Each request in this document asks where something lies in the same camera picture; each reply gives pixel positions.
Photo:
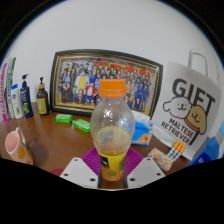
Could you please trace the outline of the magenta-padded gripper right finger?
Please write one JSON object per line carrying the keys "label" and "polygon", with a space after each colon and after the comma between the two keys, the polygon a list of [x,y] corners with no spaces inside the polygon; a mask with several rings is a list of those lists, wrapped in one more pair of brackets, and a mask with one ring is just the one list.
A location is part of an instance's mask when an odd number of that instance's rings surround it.
{"label": "magenta-padded gripper right finger", "polygon": [[134,189],[164,177],[163,171],[150,157],[143,157],[130,148],[124,160],[124,188]]}

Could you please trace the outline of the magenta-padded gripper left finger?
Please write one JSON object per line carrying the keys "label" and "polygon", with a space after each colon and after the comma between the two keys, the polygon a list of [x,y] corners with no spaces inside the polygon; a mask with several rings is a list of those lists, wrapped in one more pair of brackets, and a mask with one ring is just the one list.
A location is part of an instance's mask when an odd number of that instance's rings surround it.
{"label": "magenta-padded gripper left finger", "polygon": [[92,148],[81,158],[74,157],[60,177],[84,188],[98,189],[101,187],[100,173],[100,157]]}

